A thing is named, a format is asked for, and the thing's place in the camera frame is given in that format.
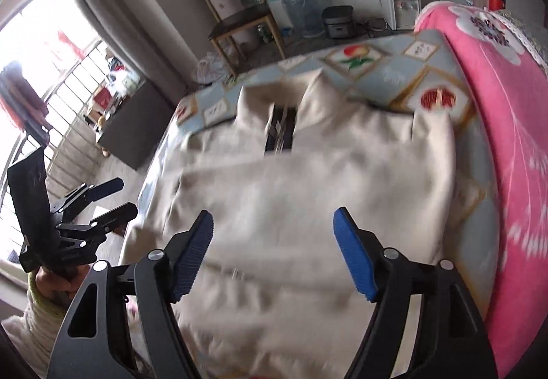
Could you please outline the person's left hand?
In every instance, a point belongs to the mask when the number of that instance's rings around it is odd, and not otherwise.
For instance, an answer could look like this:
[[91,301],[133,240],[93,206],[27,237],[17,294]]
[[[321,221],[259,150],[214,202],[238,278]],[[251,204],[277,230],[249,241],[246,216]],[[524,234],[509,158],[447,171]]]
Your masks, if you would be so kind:
[[80,289],[89,269],[89,265],[78,266],[75,277],[68,281],[50,270],[40,268],[35,274],[34,282],[38,292],[45,299],[54,301],[65,297],[72,300]]

